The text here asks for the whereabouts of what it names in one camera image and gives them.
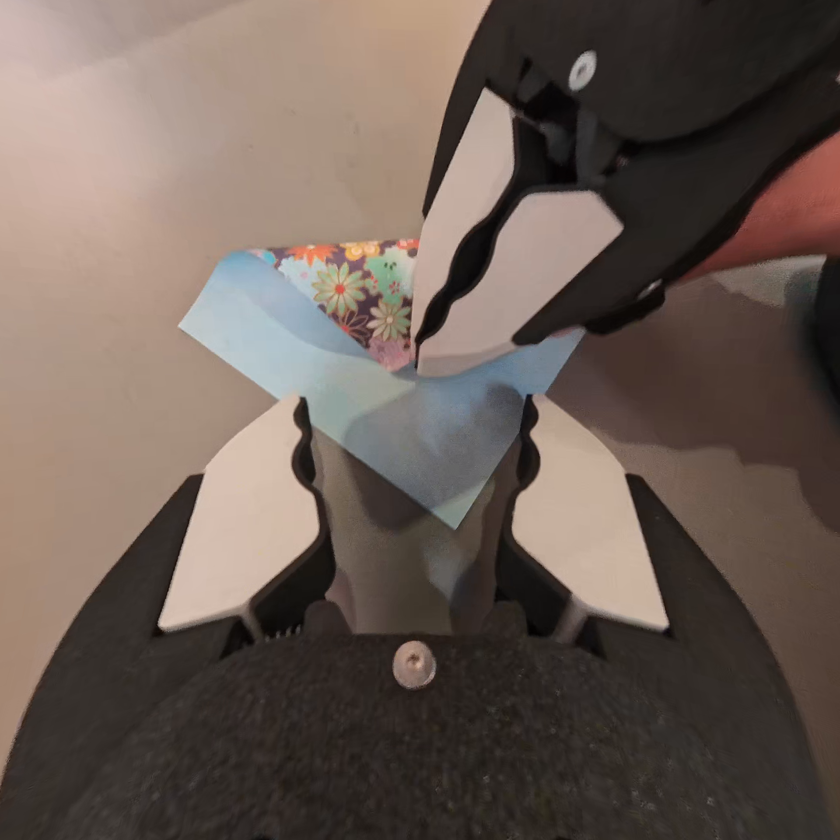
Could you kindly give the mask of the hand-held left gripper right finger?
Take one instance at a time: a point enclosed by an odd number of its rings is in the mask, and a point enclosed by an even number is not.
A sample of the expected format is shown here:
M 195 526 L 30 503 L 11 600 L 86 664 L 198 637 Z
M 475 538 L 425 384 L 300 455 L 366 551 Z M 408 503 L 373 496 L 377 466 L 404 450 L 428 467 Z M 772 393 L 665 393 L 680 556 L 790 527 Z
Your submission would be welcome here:
M 531 635 L 573 642 L 600 618 L 669 628 L 627 475 L 612 452 L 546 395 L 530 395 L 517 485 L 500 528 L 497 593 Z

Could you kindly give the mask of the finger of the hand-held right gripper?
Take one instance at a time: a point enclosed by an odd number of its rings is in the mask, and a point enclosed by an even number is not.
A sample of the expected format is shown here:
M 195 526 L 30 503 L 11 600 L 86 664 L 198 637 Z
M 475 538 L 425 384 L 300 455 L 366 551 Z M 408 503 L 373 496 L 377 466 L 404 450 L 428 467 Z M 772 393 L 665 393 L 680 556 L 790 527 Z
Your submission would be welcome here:
M 534 192 L 521 199 L 490 249 L 476 287 L 424 339 L 422 377 L 472 371 L 515 351 L 514 334 L 623 231 L 597 193 Z
M 516 114 L 484 89 L 424 220 L 413 268 L 417 349 L 513 349 L 519 305 L 496 249 L 518 201 Z

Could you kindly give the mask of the person's right hand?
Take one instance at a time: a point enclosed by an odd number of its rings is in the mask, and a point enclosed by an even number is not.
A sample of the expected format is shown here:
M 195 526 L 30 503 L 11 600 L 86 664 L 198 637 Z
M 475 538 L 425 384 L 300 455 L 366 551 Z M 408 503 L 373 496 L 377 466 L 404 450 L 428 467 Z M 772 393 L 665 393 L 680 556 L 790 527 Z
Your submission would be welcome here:
M 681 279 L 803 256 L 839 256 L 838 133 L 776 178 L 736 234 Z

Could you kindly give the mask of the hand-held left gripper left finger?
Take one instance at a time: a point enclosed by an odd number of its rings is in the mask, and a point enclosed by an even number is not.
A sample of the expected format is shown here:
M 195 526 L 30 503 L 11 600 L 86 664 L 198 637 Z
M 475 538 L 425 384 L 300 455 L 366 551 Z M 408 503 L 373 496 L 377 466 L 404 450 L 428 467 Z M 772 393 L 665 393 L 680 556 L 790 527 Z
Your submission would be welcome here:
M 202 474 L 160 630 L 234 618 L 261 641 L 301 627 L 337 569 L 316 475 L 308 402 L 297 394 L 222 447 Z

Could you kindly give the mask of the floral origami paper blue back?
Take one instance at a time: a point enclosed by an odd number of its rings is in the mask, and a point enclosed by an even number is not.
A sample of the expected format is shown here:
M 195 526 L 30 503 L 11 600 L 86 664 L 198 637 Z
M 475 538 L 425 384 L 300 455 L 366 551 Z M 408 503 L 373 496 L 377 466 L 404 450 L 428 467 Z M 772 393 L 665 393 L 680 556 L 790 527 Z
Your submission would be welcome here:
M 457 527 L 581 341 L 548 339 L 473 371 L 418 377 L 415 239 L 254 248 L 222 259 L 180 329 Z

